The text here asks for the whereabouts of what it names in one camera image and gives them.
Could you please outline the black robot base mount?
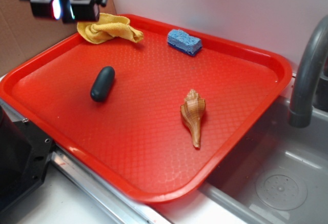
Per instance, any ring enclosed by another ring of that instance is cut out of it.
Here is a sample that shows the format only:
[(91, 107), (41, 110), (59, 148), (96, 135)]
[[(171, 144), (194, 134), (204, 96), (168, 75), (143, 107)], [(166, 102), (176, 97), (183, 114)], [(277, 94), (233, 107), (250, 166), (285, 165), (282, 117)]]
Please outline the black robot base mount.
[(1, 109), (1, 213), (40, 187), (53, 139), (31, 121), (12, 121)]

